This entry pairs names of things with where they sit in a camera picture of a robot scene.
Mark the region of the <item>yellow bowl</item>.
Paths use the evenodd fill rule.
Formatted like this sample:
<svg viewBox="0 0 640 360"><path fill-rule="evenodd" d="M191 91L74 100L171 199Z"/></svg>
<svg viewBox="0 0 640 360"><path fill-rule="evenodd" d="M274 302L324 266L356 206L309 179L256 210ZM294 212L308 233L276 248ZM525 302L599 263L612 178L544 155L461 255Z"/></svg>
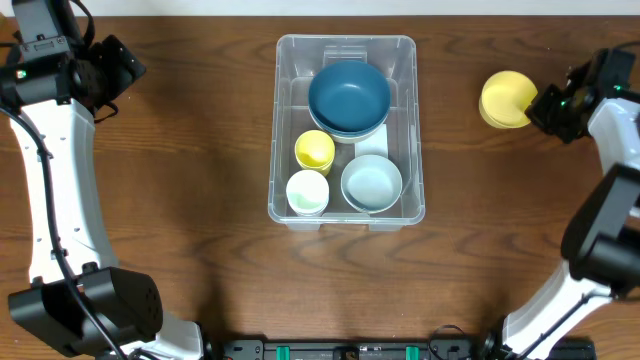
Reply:
<svg viewBox="0 0 640 360"><path fill-rule="evenodd" d="M517 129L531 123L525 110L538 95L534 83L516 71L500 71L483 85L479 98L481 117L498 129Z"/></svg>

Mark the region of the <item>light grey bowl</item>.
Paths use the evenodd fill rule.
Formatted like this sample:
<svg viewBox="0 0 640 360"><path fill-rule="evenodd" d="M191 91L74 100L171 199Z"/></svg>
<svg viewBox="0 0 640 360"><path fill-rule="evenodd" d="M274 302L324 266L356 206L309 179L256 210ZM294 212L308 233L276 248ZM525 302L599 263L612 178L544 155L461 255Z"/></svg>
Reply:
<svg viewBox="0 0 640 360"><path fill-rule="evenodd" d="M397 166L380 155L362 155L344 168L340 188L344 199L357 211L380 213L400 198L402 176Z"/></svg>

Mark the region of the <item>dark blue bowl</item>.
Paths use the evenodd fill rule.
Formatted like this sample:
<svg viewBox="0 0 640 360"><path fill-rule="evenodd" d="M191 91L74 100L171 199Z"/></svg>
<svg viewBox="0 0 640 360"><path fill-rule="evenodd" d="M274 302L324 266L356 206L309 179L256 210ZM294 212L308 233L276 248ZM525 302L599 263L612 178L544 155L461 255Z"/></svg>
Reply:
<svg viewBox="0 0 640 360"><path fill-rule="evenodd" d="M374 66L361 61L340 61L322 69L310 83L309 108L329 111L391 108L391 88Z"/></svg>
<svg viewBox="0 0 640 360"><path fill-rule="evenodd" d="M336 138L350 141L370 137L386 122L390 110L330 110L329 115L325 115L317 109L309 108L309 114L319 129Z"/></svg>

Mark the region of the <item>dark blue bowl front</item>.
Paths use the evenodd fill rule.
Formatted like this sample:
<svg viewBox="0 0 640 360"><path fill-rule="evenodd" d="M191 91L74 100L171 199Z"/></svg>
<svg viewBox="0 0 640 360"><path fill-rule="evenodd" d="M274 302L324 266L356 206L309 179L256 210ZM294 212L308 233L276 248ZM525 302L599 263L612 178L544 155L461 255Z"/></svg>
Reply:
<svg viewBox="0 0 640 360"><path fill-rule="evenodd" d="M336 138L350 141L370 137L386 122L390 110L330 110L329 115L325 115L317 109L309 108L309 114L319 129Z"/></svg>

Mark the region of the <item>beige bowl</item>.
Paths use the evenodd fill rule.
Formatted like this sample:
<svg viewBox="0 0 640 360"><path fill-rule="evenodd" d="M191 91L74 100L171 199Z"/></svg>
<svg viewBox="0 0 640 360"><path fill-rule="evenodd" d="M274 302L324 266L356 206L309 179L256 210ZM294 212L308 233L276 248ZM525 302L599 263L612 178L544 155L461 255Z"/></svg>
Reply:
<svg viewBox="0 0 640 360"><path fill-rule="evenodd" d="M315 118L313 118L312 121L318 127L319 130L324 131L335 142L338 142L338 143L341 143L341 144L355 144L355 143L359 143L359 142L365 141L365 140L373 137L374 135L376 135L382 129L386 128L386 124L382 123L379 126L377 126L376 128L374 128L372 131L369 131L369 132L366 132L364 134L357 135L357 136L349 136L349 135L341 135L341 134L337 134L335 132L331 132L328 128L324 127Z"/></svg>

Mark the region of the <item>yellow cup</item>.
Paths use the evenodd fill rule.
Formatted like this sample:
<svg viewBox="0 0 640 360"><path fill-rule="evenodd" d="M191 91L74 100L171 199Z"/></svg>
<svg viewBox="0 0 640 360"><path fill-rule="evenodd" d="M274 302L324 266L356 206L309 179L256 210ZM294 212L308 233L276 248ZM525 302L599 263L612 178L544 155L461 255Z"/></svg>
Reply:
<svg viewBox="0 0 640 360"><path fill-rule="evenodd" d="M322 174L324 177L329 174L333 164L332 160L317 160L312 157L297 158L296 161L303 170L313 170Z"/></svg>
<svg viewBox="0 0 640 360"><path fill-rule="evenodd" d="M294 145L296 161L303 168L318 169L330 164L335 157L333 139L320 130L302 133Z"/></svg>

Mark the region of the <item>cream cup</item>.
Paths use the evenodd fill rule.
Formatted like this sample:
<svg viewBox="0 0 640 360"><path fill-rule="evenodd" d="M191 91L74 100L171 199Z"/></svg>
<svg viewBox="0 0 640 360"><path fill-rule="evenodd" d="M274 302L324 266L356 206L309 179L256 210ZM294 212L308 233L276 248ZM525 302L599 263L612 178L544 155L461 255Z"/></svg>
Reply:
<svg viewBox="0 0 640 360"><path fill-rule="evenodd" d="M299 216L318 216L329 203L329 184L314 170L300 170L290 177L286 185L289 206Z"/></svg>

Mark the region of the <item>white bowl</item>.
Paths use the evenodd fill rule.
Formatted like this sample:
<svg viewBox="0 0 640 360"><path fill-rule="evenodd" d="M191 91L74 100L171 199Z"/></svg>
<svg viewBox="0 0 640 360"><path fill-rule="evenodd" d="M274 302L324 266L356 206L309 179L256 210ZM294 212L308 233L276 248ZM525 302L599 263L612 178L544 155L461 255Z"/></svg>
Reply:
<svg viewBox="0 0 640 360"><path fill-rule="evenodd" d="M380 213L390 209L399 199L401 179L384 174L358 173L341 181L345 200L364 213Z"/></svg>

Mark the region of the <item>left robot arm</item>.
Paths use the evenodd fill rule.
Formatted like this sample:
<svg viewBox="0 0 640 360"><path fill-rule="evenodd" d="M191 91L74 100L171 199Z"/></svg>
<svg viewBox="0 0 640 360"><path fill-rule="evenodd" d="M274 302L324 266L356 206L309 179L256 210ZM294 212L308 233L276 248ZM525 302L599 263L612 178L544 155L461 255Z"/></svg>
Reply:
<svg viewBox="0 0 640 360"><path fill-rule="evenodd" d="M14 0L19 30L1 70L1 110L19 142L33 229L27 289L12 319L66 357L209 359L197 323L167 313L146 274L122 269L101 215L98 111L145 73L116 37L80 29L78 1Z"/></svg>

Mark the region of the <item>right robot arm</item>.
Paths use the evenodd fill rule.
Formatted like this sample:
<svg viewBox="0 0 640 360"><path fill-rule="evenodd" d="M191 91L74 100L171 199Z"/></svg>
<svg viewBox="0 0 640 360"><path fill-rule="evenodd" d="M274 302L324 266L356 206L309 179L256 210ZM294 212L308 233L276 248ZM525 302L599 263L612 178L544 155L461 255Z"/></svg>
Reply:
<svg viewBox="0 0 640 360"><path fill-rule="evenodd" d="M639 286L639 232L625 224L639 214L639 95L629 83L629 48L598 50L564 88L548 86L524 111L566 144L591 137L604 176L569 222L553 275L487 335L481 359L592 359L594 351L564 336Z"/></svg>

